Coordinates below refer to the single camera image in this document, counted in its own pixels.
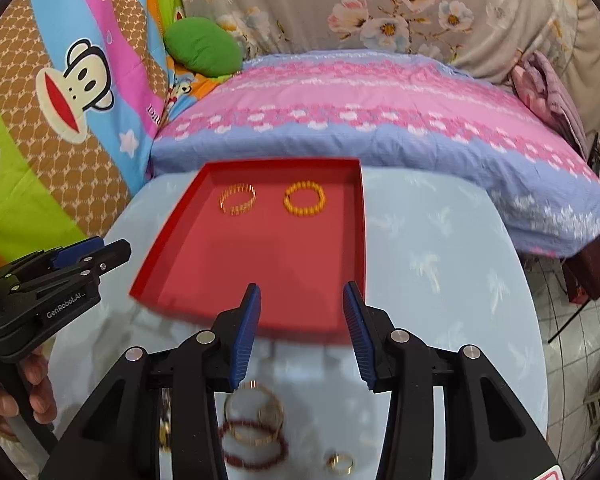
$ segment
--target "red tray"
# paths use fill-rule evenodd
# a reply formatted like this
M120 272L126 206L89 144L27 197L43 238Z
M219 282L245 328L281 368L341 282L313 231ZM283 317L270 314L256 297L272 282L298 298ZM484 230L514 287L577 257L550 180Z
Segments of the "red tray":
M324 210L291 215L285 189L312 180ZM219 207L232 184L251 184L256 202L237 216ZM244 196L232 196L238 205ZM294 193L311 206L315 192ZM165 316L208 324L238 306L250 282L262 292L258 334L305 342L350 343L342 288L365 287L365 216L357 160L275 159L205 164L149 251L130 294Z

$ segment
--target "silver screw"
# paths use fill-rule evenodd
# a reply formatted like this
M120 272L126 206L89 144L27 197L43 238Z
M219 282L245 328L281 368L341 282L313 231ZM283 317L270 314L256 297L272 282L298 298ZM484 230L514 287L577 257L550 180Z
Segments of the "silver screw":
M480 349L474 345L467 345L462 349L462 353L466 355L469 359L477 359L480 357Z
M126 351L125 357L127 361L138 361L144 355L144 351L138 347L134 346Z
M397 343L406 343L409 340L409 332L406 330L394 330L391 332L391 339Z
M212 343L216 339L216 334L211 332L211 330L203 330L196 336L196 341L201 345L208 345Z

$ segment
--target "green pillow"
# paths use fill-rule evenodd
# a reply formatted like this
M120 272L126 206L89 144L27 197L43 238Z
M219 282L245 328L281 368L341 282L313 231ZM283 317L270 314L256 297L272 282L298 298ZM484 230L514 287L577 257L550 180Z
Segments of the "green pillow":
M229 75L242 69L237 41L206 18L173 22L164 33L164 44L174 60L206 77Z

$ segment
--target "table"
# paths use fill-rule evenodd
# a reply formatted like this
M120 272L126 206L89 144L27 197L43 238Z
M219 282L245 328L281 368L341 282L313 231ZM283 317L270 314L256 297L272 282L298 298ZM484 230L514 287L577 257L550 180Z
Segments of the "table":
M58 333L50 377L58 435L129 346L149 352L179 345L199 327L165 319L128 296L144 256L194 174L151 181L110 230L131 243L128 264L103 276L102 302ZM363 168L366 302L430 346L479 346L544 434L547 382L531 294L516 251L488 195L458 178L413 170ZM272 388L285 407L289 459L268 472L228 468L231 480L333 479L325 453L356 460L349 478L372 480L389 394L360 379L351 348L258 338L247 379ZM224 397L217 396L220 406ZM444 411L436 388L432 478L443 478Z

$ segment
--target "brown patterned stripe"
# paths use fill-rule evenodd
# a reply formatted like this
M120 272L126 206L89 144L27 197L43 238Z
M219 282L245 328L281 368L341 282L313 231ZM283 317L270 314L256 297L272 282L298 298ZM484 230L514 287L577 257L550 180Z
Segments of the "brown patterned stripe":
M30 0L0 17L0 114L22 156L52 197L89 236L103 235L129 202L118 168L98 139L61 139L38 106L36 75L51 66Z
M111 0L120 32L136 51L146 70L151 90L166 99L167 76L147 50L147 15L138 0Z

